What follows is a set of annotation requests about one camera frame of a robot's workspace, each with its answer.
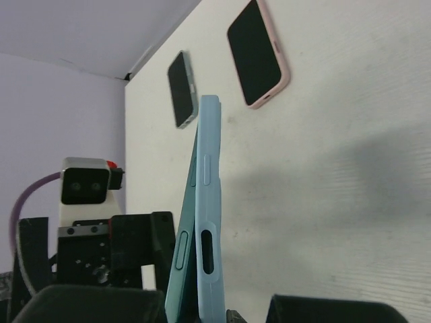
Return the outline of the teal smartphone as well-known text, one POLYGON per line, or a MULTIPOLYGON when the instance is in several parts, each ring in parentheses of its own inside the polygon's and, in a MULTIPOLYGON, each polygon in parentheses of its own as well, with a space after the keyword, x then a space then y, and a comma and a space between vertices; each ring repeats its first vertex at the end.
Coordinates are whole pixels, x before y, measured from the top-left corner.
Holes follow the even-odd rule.
POLYGON ((193 145, 165 299, 169 322, 198 322, 195 249, 197 145, 193 145))

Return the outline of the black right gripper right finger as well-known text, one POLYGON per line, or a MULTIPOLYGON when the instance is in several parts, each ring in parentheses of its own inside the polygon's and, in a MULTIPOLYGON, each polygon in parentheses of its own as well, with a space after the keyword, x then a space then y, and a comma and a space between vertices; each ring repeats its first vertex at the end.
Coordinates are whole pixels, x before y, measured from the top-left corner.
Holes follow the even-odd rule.
POLYGON ((274 295, 267 322, 403 323, 405 316, 385 303, 274 295))

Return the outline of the phone in grey case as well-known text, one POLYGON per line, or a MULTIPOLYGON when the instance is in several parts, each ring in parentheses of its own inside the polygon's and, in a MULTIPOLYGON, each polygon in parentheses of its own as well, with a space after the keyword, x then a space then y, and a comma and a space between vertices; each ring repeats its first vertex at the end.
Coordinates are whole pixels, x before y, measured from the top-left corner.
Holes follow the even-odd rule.
POLYGON ((191 60, 181 50, 168 68, 168 82, 174 111, 175 125, 185 128, 198 115, 198 97, 191 60))

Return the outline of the phone in pink case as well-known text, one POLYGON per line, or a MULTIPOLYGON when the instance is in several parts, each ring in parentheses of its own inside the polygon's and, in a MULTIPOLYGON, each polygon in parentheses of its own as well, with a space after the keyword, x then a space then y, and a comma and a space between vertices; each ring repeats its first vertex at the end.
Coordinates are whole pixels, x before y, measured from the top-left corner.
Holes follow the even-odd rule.
POLYGON ((290 82, 287 60, 264 1, 249 1, 227 31, 246 105, 258 109, 290 82))

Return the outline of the light blue phone case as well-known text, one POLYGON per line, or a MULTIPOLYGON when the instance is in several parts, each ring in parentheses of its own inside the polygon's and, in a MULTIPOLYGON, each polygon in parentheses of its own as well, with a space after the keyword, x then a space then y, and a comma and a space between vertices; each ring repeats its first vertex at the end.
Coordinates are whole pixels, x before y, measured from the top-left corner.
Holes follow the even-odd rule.
POLYGON ((195 245, 197 299, 202 322, 225 322, 226 308, 220 243, 222 189, 219 175, 221 103, 216 95, 199 102, 197 125, 195 245))

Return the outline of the aluminium table edge frame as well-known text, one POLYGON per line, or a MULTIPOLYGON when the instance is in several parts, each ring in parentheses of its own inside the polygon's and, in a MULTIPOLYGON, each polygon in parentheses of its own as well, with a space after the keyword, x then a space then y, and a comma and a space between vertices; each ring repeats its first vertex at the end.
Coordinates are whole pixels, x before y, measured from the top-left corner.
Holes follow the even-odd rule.
POLYGON ((130 81, 134 76, 140 71, 140 69, 145 65, 147 60, 153 55, 154 45, 149 46, 145 52, 140 56, 138 61, 130 68, 129 72, 123 77, 117 77, 121 81, 130 81))

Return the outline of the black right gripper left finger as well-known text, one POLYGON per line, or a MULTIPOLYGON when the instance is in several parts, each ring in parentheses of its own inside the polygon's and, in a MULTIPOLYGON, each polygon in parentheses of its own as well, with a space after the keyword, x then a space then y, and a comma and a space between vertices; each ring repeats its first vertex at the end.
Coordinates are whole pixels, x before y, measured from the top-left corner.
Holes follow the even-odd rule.
POLYGON ((14 322, 166 322, 156 290, 51 285, 37 293, 14 322))

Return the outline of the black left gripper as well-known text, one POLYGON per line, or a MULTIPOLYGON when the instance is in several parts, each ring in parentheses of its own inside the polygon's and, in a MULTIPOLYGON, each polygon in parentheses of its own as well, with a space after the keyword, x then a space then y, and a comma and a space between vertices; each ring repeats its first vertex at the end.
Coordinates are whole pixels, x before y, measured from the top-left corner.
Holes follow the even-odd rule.
MULTIPOLYGON (((57 231, 55 282, 142 288, 142 266, 153 265, 156 289, 166 291, 175 247, 172 213, 115 215, 77 220, 57 231)), ((11 301, 27 303, 53 284, 48 218, 21 219, 16 233, 11 301)))

